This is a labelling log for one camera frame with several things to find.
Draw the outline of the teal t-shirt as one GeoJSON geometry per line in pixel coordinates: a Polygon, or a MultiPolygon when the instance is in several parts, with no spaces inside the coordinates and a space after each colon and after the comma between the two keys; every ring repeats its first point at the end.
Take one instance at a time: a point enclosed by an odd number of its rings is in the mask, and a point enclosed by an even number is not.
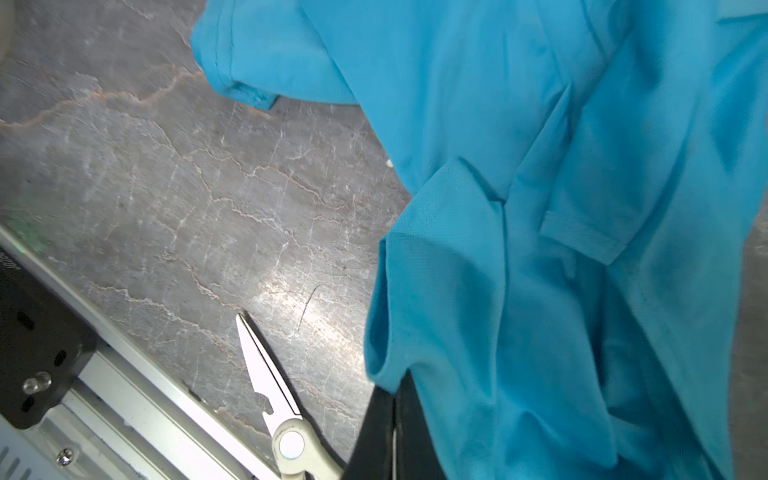
{"type": "Polygon", "coordinates": [[[411,200],[364,355],[449,479],[730,479],[763,1],[210,1],[213,89],[362,108],[411,200]]]}

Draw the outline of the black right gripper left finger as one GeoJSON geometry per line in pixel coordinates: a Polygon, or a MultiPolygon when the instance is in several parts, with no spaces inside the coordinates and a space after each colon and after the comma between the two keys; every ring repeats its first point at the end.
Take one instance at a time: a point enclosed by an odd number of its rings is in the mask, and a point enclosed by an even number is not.
{"type": "Polygon", "coordinates": [[[395,396],[375,387],[342,479],[393,478],[394,414],[395,396]]]}

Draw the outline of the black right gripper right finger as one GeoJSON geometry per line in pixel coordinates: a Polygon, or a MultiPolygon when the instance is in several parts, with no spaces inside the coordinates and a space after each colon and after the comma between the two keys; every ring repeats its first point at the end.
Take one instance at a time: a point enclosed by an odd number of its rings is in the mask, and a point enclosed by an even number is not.
{"type": "Polygon", "coordinates": [[[394,401],[394,478],[445,480],[410,371],[394,401]]]}

